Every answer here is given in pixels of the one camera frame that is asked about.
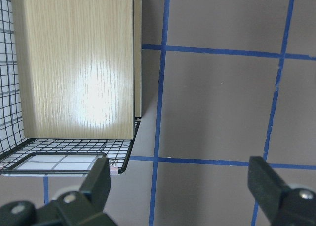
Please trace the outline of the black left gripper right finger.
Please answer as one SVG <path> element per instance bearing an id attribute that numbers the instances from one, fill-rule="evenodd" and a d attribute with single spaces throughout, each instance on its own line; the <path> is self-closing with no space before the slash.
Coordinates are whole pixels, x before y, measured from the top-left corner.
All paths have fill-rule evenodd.
<path id="1" fill-rule="evenodd" d="M 249 158 L 247 186 L 271 226 L 316 224 L 316 192 L 287 184 L 260 156 Z"/>

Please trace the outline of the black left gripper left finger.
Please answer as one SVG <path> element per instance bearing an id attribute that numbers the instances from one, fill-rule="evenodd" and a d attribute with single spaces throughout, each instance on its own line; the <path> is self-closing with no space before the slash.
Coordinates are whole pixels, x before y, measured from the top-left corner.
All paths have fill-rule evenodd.
<path id="1" fill-rule="evenodd" d="M 109 226 L 104 208 L 111 189 L 109 161 L 96 160 L 78 191 L 60 195 L 36 208 L 30 201 L 12 201 L 0 207 L 2 226 Z"/>

